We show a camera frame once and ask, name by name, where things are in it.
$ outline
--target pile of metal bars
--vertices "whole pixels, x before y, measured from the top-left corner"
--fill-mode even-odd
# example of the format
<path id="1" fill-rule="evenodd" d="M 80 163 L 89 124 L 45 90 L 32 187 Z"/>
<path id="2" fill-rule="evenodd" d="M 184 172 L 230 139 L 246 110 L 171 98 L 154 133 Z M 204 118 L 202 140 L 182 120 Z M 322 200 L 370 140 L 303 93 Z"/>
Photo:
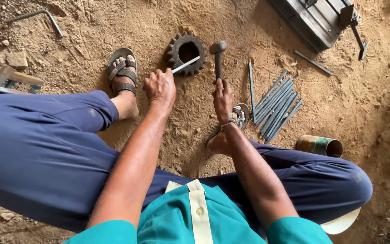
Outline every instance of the pile of metal bars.
<path id="1" fill-rule="evenodd" d="M 300 99 L 293 107 L 299 93 L 293 91 L 294 83 L 291 78 L 287 77 L 279 83 L 287 72 L 288 70 L 285 70 L 281 74 L 253 109 L 254 124 L 262 127 L 260 133 L 262 134 L 261 138 L 265 139 L 265 144 L 275 138 L 282 127 L 302 106 L 302 99 Z"/>

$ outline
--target right hand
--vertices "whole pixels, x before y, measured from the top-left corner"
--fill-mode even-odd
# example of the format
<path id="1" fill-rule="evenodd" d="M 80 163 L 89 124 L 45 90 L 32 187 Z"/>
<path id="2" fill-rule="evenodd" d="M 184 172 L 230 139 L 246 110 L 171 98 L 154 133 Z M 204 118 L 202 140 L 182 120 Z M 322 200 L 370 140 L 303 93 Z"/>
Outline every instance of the right hand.
<path id="1" fill-rule="evenodd" d="M 217 79 L 216 90 L 213 92 L 213 104 L 219 124 L 230 122 L 230 114 L 233 112 L 234 92 L 227 80 Z"/>
<path id="2" fill-rule="evenodd" d="M 149 78 L 145 78 L 145 92 L 150 104 L 150 108 L 158 108 L 171 114 L 174 101 L 176 100 L 176 85 L 174 75 L 170 68 L 163 73 L 160 69 L 156 74 L 151 72 Z"/>

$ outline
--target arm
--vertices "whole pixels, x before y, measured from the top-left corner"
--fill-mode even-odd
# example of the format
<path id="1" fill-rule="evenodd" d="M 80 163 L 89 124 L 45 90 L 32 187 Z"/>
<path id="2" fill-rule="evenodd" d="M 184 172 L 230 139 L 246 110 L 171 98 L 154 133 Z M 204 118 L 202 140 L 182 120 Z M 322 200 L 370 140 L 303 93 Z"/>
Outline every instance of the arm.
<path id="1" fill-rule="evenodd" d="M 153 179 L 166 120 L 176 98 L 171 69 L 150 73 L 145 81 L 149 109 L 120 153 L 94 207 L 87 228 L 109 220 L 138 227 L 141 208 Z"/>
<path id="2" fill-rule="evenodd" d="M 218 79 L 213 97 L 219 123 L 225 125 L 230 122 L 233 89 L 226 80 Z M 282 217 L 298 217 L 281 181 L 238 126 L 226 125 L 223 131 L 240 183 L 264 229 L 267 230 L 275 220 Z"/>

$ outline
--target sandy ground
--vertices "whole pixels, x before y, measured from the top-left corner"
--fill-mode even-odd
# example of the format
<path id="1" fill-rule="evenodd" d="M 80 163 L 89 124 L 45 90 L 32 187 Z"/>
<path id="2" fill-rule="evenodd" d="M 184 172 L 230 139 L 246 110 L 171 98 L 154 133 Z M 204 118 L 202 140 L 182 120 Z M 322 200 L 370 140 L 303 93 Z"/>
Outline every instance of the sandy ground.
<path id="1" fill-rule="evenodd" d="M 0 3 L 0 65 L 8 52 L 24 51 L 29 67 L 24 71 L 46 81 L 41 93 L 67 94 L 101 89 L 108 94 L 105 66 L 118 47 L 136 53 L 138 79 L 161 61 L 169 41 L 178 32 L 193 31 L 208 48 L 225 39 L 225 78 L 231 81 L 237 102 L 250 104 L 247 62 L 253 63 L 258 101 L 283 71 L 288 69 L 303 107 L 284 127 L 273 145 L 293 148 L 304 134 L 337 138 L 344 158 L 370 176 L 374 194 L 358 220 L 343 234 L 331 236 L 335 244 L 378 243 L 390 226 L 390 0 L 356 0 L 363 17 L 359 25 L 371 47 L 358 61 L 358 45 L 346 30 L 336 45 L 313 54 L 304 46 L 265 0 L 19 0 Z M 60 39 L 45 15 L 9 26 L 2 19 L 46 8 L 65 37 Z M 293 52 L 315 59 L 331 70 L 328 77 Z M 234 171 L 231 159 L 206 152 L 204 141 L 217 121 L 211 92 L 214 58 L 206 69 L 190 78 L 176 77 L 177 99 L 169 119 L 158 164 L 182 168 L 187 177 L 206 177 Z M 138 87 L 140 116 L 100 132 L 112 148 L 122 149 L 143 119 L 148 103 Z M 244 133 L 258 141 L 247 127 Z M 0 207 L 1 213 L 8 213 Z M 0 243 L 61 243 L 73 233 L 18 214 L 0 218 Z"/>

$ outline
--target trousers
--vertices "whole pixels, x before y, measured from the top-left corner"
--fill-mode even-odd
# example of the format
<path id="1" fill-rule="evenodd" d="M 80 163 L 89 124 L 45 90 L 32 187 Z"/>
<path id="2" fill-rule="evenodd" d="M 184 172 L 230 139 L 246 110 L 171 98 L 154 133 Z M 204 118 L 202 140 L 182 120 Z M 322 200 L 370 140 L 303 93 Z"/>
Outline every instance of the trousers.
<path id="1" fill-rule="evenodd" d="M 0 95 L 0 206 L 74 232 L 84 230 L 119 152 L 96 132 L 118 120 L 102 91 Z M 363 206 L 372 184 L 355 164 L 251 141 L 274 169 L 298 214 L 322 224 Z M 143 209 L 168 181 L 193 179 L 156 169 Z M 236 173 L 200 178 L 219 186 L 257 232 L 259 222 Z"/>

